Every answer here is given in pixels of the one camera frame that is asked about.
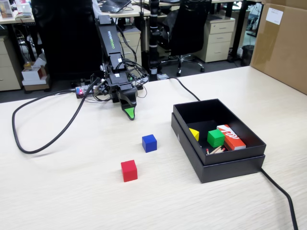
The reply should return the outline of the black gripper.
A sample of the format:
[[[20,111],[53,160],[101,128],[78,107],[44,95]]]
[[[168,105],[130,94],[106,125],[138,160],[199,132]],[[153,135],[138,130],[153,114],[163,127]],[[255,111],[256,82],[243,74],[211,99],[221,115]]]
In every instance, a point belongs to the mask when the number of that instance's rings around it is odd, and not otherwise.
[[[107,83],[113,102],[120,102],[123,112],[130,120],[134,120],[138,90],[128,80],[127,74],[125,72],[109,74]]]

